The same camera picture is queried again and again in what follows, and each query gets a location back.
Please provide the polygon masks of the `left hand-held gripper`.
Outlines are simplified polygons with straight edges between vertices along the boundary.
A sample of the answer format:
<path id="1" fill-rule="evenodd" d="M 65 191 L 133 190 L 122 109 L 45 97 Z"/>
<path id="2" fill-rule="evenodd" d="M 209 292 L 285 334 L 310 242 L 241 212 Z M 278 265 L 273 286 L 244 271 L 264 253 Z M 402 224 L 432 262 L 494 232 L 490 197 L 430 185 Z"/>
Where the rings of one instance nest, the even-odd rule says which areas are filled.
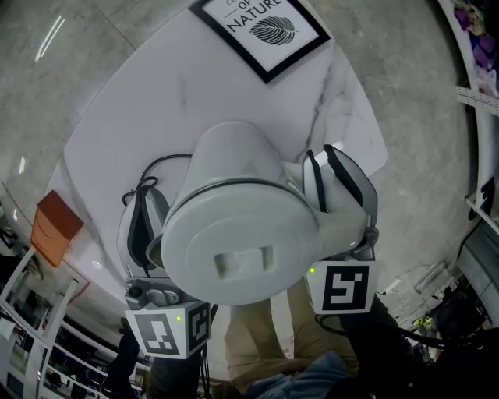
<path id="1" fill-rule="evenodd" d="M 162 232 L 169 205 L 150 186 L 132 194 L 120 220 L 117 248 L 131 277 L 125 283 L 126 319 L 141 351 L 154 358 L 189 358 L 210 339 L 212 309 L 169 278 L 148 278 L 156 267 L 147 247 Z"/>

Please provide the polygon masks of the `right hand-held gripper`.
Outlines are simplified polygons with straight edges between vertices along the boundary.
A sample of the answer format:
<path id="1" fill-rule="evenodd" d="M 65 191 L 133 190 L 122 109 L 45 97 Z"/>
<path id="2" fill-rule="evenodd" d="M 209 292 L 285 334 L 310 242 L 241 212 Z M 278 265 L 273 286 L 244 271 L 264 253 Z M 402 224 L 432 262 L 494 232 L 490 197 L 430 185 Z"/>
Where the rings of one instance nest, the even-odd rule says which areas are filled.
<path id="1" fill-rule="evenodd" d="M 331 144 L 315 155 L 308 150 L 303 158 L 303 193 L 311 205 L 327 213 L 323 167 L 329 163 L 335 177 L 368 216 L 361 246 L 343 260 L 315 262 L 307 271 L 307 287 L 316 314 L 358 314 L 369 312 L 377 291 L 382 265 L 375 260 L 374 246 L 379 237 L 375 228 L 378 195 L 362 168 Z"/>

